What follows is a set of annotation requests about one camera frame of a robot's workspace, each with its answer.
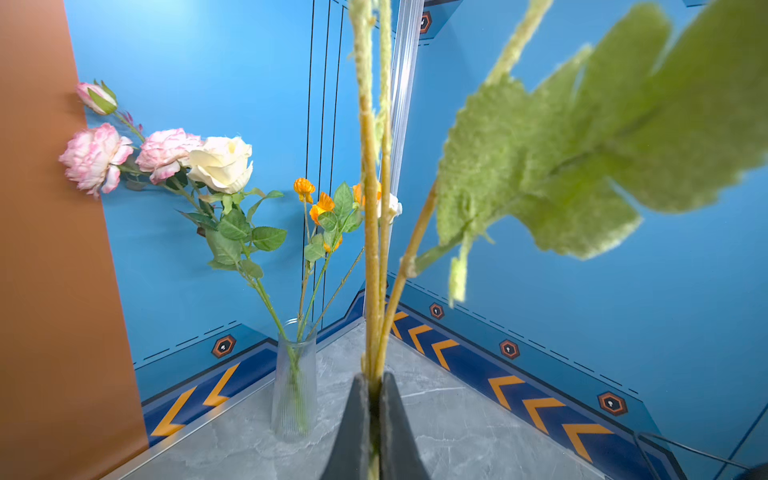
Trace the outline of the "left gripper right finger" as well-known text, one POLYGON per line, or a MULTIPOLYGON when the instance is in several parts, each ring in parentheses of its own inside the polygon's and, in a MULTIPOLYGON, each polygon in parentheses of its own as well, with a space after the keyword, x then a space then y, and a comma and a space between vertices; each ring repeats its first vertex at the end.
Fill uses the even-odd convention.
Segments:
POLYGON ((380 478, 429 480, 394 375, 386 371, 379 396, 380 478))

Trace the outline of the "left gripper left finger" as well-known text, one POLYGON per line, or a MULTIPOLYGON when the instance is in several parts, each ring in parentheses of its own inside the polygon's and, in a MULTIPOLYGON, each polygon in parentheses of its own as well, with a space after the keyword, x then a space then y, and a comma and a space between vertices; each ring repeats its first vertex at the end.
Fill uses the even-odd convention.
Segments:
POLYGON ((352 382, 345 409, 321 480, 366 480, 369 478, 371 409, 366 377, 359 373, 352 382))

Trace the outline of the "clear ribbed glass vase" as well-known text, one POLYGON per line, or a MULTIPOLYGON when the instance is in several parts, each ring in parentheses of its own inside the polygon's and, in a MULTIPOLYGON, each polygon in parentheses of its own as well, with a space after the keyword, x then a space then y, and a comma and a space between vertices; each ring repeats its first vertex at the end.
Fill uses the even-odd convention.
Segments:
POLYGON ((278 332, 271 428, 284 442, 307 437, 317 414, 316 330, 291 319, 278 332))

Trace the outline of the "small orange flower sprig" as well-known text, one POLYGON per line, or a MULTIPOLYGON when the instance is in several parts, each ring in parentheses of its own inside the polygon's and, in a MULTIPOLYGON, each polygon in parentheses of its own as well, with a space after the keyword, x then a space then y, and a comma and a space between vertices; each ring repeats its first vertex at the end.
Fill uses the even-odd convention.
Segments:
POLYGON ((323 279, 327 260, 342 243, 342 234, 339 230, 340 217, 336 211, 334 199, 324 192, 320 192, 318 197, 315 197, 315 190, 315 186, 306 178, 300 178, 294 182, 294 191, 303 204, 307 235, 307 243, 303 251, 304 272, 297 316, 297 341, 304 341, 307 338, 312 322, 312 312, 317 296, 317 287, 311 285, 316 281, 315 266, 320 260, 325 262, 320 273, 320 279, 323 279))

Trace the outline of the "cream rose stem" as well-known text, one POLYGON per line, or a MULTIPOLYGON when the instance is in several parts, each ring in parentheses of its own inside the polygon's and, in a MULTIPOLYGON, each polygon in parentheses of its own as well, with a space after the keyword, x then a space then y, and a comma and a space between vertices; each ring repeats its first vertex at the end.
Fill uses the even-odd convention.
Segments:
POLYGON ((262 201, 280 198, 282 193, 264 193, 246 189, 253 173, 252 147, 240 137, 209 137, 193 149, 184 162, 188 179, 204 184, 209 193, 200 197, 210 205, 219 203, 220 214, 210 217, 204 227, 206 242, 215 270, 233 271, 254 289, 275 323, 279 336, 286 336, 285 327, 263 283, 264 273, 252 256, 278 250, 287 238, 287 231, 272 226, 256 226, 253 216, 262 201))

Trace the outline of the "pink rose branch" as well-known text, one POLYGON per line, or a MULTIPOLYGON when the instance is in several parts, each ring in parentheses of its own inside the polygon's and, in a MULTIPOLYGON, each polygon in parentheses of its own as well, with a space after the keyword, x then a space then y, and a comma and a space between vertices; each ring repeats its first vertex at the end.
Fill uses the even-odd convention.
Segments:
POLYGON ((58 161, 78 190, 98 198, 126 181, 134 188, 151 184, 192 197, 186 190, 188 158, 202 147, 199 136, 182 129, 144 135, 131 115, 119 110, 117 95, 105 82, 80 82, 75 92, 93 113, 116 119, 133 135, 120 133, 110 122, 75 133, 58 161))

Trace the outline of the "orange poppy stem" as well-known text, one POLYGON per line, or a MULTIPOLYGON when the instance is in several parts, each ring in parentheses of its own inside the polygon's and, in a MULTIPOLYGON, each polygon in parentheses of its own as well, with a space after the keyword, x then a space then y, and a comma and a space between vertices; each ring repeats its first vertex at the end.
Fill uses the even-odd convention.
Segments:
POLYGON ((387 1, 353 1, 354 59, 365 203, 366 348, 363 374, 378 390, 406 282, 451 259, 450 303, 464 300, 474 241, 498 220, 522 222, 544 251, 588 260, 641 224, 640 208, 680 214, 767 161, 767 5, 712 1, 675 34, 663 10, 635 4, 533 91, 512 70, 546 13, 532 1, 478 90, 459 110, 437 177, 393 284, 386 281, 390 220, 391 71, 387 1))

